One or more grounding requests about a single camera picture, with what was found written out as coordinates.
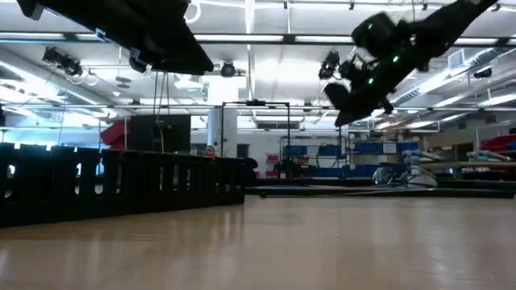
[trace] stage light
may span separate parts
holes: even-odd
[[[234,77],[236,74],[236,68],[232,61],[224,62],[223,67],[220,69],[220,75],[223,77]]]

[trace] pipe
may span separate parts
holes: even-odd
[[[482,66],[487,65],[492,60],[512,52],[513,50],[513,48],[487,48],[482,52],[477,53],[475,56],[465,60],[461,65],[461,67],[464,68],[462,72],[453,74],[453,71],[448,68],[442,69],[439,72],[434,72],[433,77],[428,77],[424,82],[408,90],[402,95],[395,97],[391,102],[393,103],[393,106],[399,106],[403,103],[414,100],[417,97],[421,97],[432,90],[438,89],[443,85],[450,83],[457,77],[478,70]]]
[[[56,109],[63,108],[64,105],[49,105],[49,104],[14,104],[7,103],[2,104],[2,108],[19,108],[23,106],[25,109]],[[97,105],[65,105],[68,109],[153,109],[155,106],[153,105],[106,105],[106,104],[97,104]],[[219,105],[161,105],[161,109],[198,109],[198,110],[208,110],[208,109],[218,109],[221,106]],[[338,111],[330,106],[290,106],[290,110],[329,110],[329,111]],[[287,110],[287,106],[285,105],[274,105],[274,106],[231,106],[231,104],[227,104],[225,106],[226,110]],[[460,107],[394,107],[395,110],[398,111],[409,111],[409,110],[417,110],[417,111],[439,111],[439,112],[477,112],[477,111],[492,111],[492,112],[516,112],[516,108],[513,107],[486,107],[486,108],[460,108]]]
[[[9,69],[13,73],[19,74],[25,80],[31,79],[31,81],[34,82],[32,85],[50,85],[56,91],[67,91],[68,93],[71,93],[74,97],[78,97],[81,100],[88,102],[92,105],[103,102],[113,103],[109,99],[99,97],[97,94],[92,93],[91,91],[84,89],[81,86],[73,85],[62,76],[55,73],[52,74],[48,70],[40,68],[30,63],[29,61],[23,59],[22,57],[17,56],[12,52],[8,52],[6,49],[3,48],[0,48],[0,65]],[[102,108],[106,109],[106,112],[111,112],[111,110],[108,110],[107,107]],[[125,110],[119,110],[117,112],[112,113],[112,117],[114,117],[114,115],[116,114],[129,114]]]

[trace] air vent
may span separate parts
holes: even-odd
[[[290,129],[296,130],[299,129],[300,122],[290,122]],[[283,129],[286,130],[289,128],[288,122],[257,122],[257,129]]]
[[[460,67],[464,63],[464,49],[460,49],[458,52],[452,53],[448,57],[448,69]]]

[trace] metal pole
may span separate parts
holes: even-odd
[[[290,34],[291,16],[290,16],[290,3],[289,3],[289,0],[285,0],[285,5],[286,5],[286,8],[287,8],[287,33]]]
[[[339,146],[342,147],[342,126],[339,126]]]
[[[224,107],[226,102],[223,101],[223,106],[220,108],[220,156],[224,156]]]
[[[476,129],[476,149],[479,150],[481,148],[481,139],[479,134],[478,128]]]
[[[4,104],[3,108],[14,108],[17,109],[23,106],[25,109],[58,109],[64,106],[67,109],[152,109],[153,105],[62,105],[62,104]],[[285,110],[286,105],[274,105],[274,106],[227,106],[230,110]],[[162,105],[161,109],[197,109],[197,110],[208,110],[218,109],[219,106],[215,105]],[[290,106],[291,110],[335,110],[330,106]],[[398,111],[417,110],[417,111],[439,111],[439,112],[478,112],[479,108],[460,108],[460,107],[394,107]],[[516,112],[514,107],[486,107],[481,108],[482,111],[486,112]]]
[[[287,143],[289,146],[289,150],[287,151],[287,158],[290,158],[290,103],[286,103],[287,105]]]
[[[127,150],[127,115],[123,116],[123,149]]]

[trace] white pillar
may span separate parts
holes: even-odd
[[[212,81],[208,89],[208,103],[222,105],[222,102],[236,102],[239,98],[239,88],[231,79],[220,79]],[[224,135],[221,140],[222,123],[224,124]],[[237,148],[237,110],[225,109],[224,119],[220,109],[211,109],[208,112],[208,140],[207,145],[215,148],[216,155],[236,157]]]

